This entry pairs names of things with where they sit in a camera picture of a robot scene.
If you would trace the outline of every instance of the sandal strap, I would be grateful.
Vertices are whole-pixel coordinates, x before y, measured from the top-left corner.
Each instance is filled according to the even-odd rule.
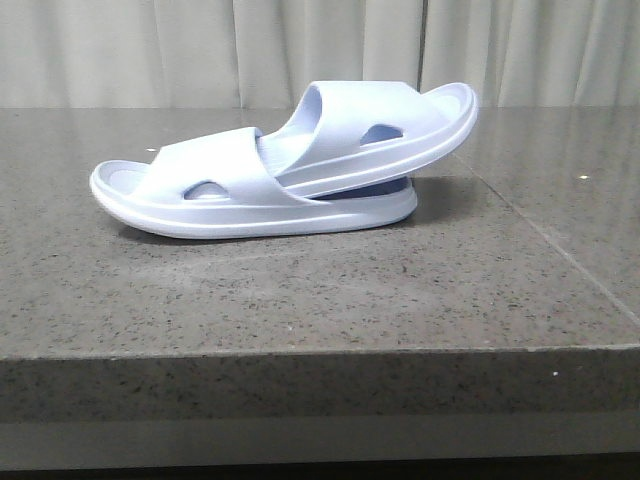
[[[206,135],[160,149],[131,194],[150,202],[175,204],[202,183],[215,183],[234,205],[288,206],[307,203],[295,197],[265,169],[256,150],[255,127]]]
[[[404,140],[410,139],[414,132],[424,132],[425,123],[435,123],[439,117],[422,95],[404,82],[313,82],[301,105],[318,100],[321,115],[313,139],[289,168],[362,152],[363,137],[378,126],[396,129]]]

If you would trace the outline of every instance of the slide sandal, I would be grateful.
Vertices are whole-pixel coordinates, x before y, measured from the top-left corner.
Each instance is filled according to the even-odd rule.
[[[150,165],[104,162],[90,184],[114,217],[170,237],[369,228],[411,214],[406,174],[462,143],[476,115],[464,84],[421,95],[401,82],[314,82],[273,134],[241,128],[163,147]]]

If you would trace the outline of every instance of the white curtain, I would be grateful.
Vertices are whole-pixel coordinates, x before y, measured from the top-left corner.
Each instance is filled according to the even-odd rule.
[[[0,106],[275,107],[314,79],[640,104],[640,0],[0,0]]]

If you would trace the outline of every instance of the speckled gray countertop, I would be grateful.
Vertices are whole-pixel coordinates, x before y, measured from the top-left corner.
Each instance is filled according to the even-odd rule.
[[[89,191],[287,116],[0,111],[0,423],[638,407],[639,109],[484,110],[373,230],[173,240]]]

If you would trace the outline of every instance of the tile seam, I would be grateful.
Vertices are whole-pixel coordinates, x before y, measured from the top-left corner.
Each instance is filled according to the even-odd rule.
[[[589,282],[596,286],[596,288],[602,293],[607,300],[609,300],[618,310],[620,310],[631,322],[636,326],[640,327],[640,318],[636,315],[633,310],[631,310],[626,303],[624,303],[620,298],[618,298],[611,290],[607,288],[598,278],[593,275],[585,266],[583,266],[571,253],[562,248],[562,246],[555,241],[550,235],[546,234],[544,230],[534,222],[526,213],[520,209],[513,202],[509,201],[504,195],[502,195],[498,190],[496,190],[482,175],[478,174],[467,162],[465,162],[462,157],[458,154],[454,153],[453,157],[462,163],[464,167],[466,167],[475,177],[477,177],[482,183],[484,183],[489,190],[491,190],[500,200],[506,203],[511,210],[513,210],[520,218],[522,218],[531,228],[533,228],[538,235],[540,235],[545,242],[550,245],[561,257],[565,259],[565,261],[569,262],[573,268],[578,270],[584,278],[586,278]]]

